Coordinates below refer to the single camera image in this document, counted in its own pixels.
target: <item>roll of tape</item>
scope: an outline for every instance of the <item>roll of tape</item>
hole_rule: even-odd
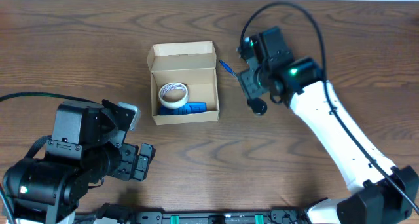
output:
[[[171,90],[182,90],[185,93],[185,95],[176,102],[167,102],[163,99],[163,97],[167,92]],[[188,88],[182,83],[168,83],[162,86],[162,88],[158,91],[158,98],[160,99],[160,102],[164,107],[168,109],[179,109],[180,107],[188,103],[189,91]]]

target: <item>black cable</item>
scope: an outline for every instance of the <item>black cable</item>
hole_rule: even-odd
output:
[[[12,208],[10,207],[9,202],[6,199],[5,190],[3,189],[3,186],[1,184],[0,184],[0,195],[1,195],[1,201],[3,201],[3,207],[6,209],[7,218],[9,219],[10,223],[15,224]]]
[[[105,183],[105,178],[100,178],[100,185],[89,185],[88,189],[94,189],[94,188],[98,188],[101,187],[103,184]]]
[[[5,96],[1,96],[0,97],[0,102],[11,99],[11,98],[22,97],[22,96],[46,96],[46,97],[61,98],[61,99],[67,99],[67,100],[75,100],[75,101],[96,103],[96,102],[93,102],[91,100],[86,100],[86,99],[83,99],[83,98],[66,96],[66,95],[61,95],[61,94],[48,93],[48,92],[19,92],[19,93],[8,94],[8,95],[5,95]]]
[[[339,122],[341,127],[344,129],[344,131],[347,133],[347,135],[356,144],[358,149],[365,155],[365,157],[368,159],[368,161],[371,163],[371,165],[373,165],[378,170],[378,172],[380,172],[381,175],[384,176],[384,178],[388,181],[388,183],[398,193],[400,193],[400,195],[412,206],[414,211],[416,211],[416,213],[419,215],[419,207],[414,203],[413,200],[411,200],[406,195],[406,193],[393,181],[393,179],[389,175],[387,175],[387,173],[376,163],[375,159],[373,159],[372,156],[370,156],[370,154],[368,154],[368,152],[364,149],[364,147],[360,144],[360,142],[355,138],[355,136],[350,132],[348,127],[345,125],[345,123],[339,117],[339,115],[337,113],[337,108],[332,104],[332,101],[330,99],[329,92],[328,92],[328,89],[327,89],[326,51],[325,51],[325,46],[324,46],[324,42],[323,42],[323,35],[321,34],[318,23],[314,20],[312,15],[305,8],[303,8],[300,5],[290,3],[290,2],[286,2],[286,1],[276,1],[276,2],[273,2],[273,3],[270,3],[270,4],[267,4],[267,5],[263,6],[262,8],[257,10],[251,16],[251,18],[247,21],[247,23],[243,27],[242,34],[240,36],[240,44],[239,44],[240,51],[242,50],[242,46],[243,46],[244,33],[246,32],[246,29],[250,25],[251,21],[258,14],[260,14],[262,11],[266,10],[267,8],[270,8],[270,7],[273,7],[273,6],[278,6],[278,5],[285,5],[285,6],[293,7],[295,9],[301,11],[305,15],[305,17],[307,17],[307,19],[310,21],[310,23],[313,25],[314,29],[316,30],[316,34],[318,36],[318,39],[319,39],[320,52],[321,52],[321,64],[322,64],[322,68],[323,68],[323,87],[324,87],[324,91],[325,91],[326,100],[327,100],[327,103],[329,104],[331,112],[333,113],[333,115],[335,116],[336,120]]]

